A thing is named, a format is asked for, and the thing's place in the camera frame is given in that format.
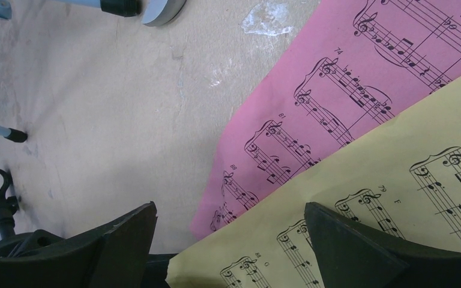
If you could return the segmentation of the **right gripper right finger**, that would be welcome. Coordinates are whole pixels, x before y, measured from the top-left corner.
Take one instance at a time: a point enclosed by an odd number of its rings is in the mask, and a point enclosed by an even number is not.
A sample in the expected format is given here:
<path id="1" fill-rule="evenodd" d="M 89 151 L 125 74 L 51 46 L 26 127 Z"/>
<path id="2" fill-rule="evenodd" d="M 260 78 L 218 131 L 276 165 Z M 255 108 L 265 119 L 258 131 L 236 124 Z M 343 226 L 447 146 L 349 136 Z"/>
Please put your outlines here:
<path id="1" fill-rule="evenodd" d="M 308 202 L 307 230 L 325 287 L 461 287 L 461 253 L 404 240 Z"/>

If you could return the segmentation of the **black microphone desk stand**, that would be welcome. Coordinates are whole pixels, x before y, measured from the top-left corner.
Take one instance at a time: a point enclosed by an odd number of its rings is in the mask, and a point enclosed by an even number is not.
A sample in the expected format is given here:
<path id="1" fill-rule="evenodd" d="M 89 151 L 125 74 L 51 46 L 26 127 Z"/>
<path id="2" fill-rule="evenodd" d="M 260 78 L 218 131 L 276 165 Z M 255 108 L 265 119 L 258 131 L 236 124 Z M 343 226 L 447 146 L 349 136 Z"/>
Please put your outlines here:
<path id="1" fill-rule="evenodd" d="M 2 169 L 0 175 L 3 179 L 0 187 L 0 258 L 33 256 L 38 249 L 63 241 L 64 238 L 42 229 L 20 234 L 14 231 L 14 215 L 19 210 L 19 201 L 16 196 L 6 196 L 13 183 L 11 175 Z"/>

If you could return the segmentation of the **pink sheet music page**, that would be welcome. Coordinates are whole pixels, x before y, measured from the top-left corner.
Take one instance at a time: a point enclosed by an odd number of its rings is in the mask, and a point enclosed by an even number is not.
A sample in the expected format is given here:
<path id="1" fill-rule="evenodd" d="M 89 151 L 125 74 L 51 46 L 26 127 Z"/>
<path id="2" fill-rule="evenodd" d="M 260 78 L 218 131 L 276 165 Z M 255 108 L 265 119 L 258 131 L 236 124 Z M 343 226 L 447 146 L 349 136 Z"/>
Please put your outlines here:
<path id="1" fill-rule="evenodd" d="M 224 129 L 202 239 L 461 76 L 461 1 L 322 1 Z"/>

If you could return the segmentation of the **yellow sheet music page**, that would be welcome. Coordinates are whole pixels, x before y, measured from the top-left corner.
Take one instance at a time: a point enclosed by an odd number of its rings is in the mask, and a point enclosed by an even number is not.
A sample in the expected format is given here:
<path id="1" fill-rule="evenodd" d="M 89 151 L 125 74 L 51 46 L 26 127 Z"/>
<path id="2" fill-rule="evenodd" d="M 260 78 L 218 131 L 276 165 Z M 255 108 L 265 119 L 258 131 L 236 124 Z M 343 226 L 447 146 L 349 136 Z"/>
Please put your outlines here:
<path id="1" fill-rule="evenodd" d="M 461 253 L 461 77 L 175 256 L 170 287 L 325 287 L 306 203 Z"/>

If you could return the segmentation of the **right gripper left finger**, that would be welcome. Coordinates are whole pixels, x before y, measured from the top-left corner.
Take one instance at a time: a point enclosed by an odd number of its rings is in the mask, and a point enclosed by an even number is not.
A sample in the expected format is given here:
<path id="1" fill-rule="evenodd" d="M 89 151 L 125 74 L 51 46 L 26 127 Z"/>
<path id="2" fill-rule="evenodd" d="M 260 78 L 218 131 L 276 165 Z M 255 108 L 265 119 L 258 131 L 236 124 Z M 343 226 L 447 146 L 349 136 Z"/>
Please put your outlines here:
<path id="1" fill-rule="evenodd" d="M 157 221 L 154 202 L 64 239 L 38 229 L 0 241 L 0 287 L 139 287 Z"/>

